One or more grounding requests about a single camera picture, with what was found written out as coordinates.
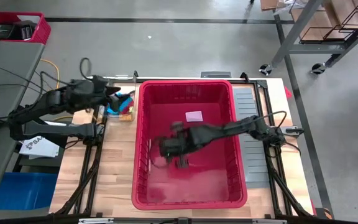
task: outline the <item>blue bin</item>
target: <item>blue bin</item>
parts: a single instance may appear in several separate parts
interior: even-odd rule
[[[57,174],[6,172],[0,184],[0,210],[50,206]]]

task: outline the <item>pink sticky note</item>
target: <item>pink sticky note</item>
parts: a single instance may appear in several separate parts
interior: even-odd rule
[[[203,121],[203,114],[201,111],[186,112],[187,122],[200,122]]]

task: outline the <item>caster wheel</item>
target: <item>caster wheel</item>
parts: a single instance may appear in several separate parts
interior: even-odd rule
[[[320,75],[323,74],[326,71],[326,67],[324,64],[322,63],[317,63],[315,65],[312,66],[311,68],[311,73],[315,74],[315,75]]]
[[[259,68],[259,72],[268,76],[272,72],[272,67],[270,65],[264,64]]]

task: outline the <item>gray table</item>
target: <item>gray table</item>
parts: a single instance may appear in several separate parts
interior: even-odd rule
[[[0,67],[26,79],[31,79],[44,45],[0,42]],[[0,84],[15,83],[27,86],[27,81],[0,69]],[[20,104],[26,87],[0,86],[0,116],[7,116]],[[0,129],[0,181],[11,159],[16,142],[9,136],[9,128]]]

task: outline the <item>red plastic basket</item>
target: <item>red plastic basket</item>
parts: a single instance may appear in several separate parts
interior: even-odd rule
[[[235,121],[231,84],[224,80],[147,81],[140,86],[132,203],[140,210],[239,208],[247,190],[237,136],[213,141],[187,155],[189,168],[175,161],[158,168],[162,159],[152,140],[170,136],[170,127]],[[185,113],[201,111],[203,122],[187,123]]]
[[[51,28],[41,12],[0,12],[0,23],[13,23],[21,21],[18,16],[39,16],[40,20],[29,40],[1,40],[10,42],[30,42],[47,44]]]

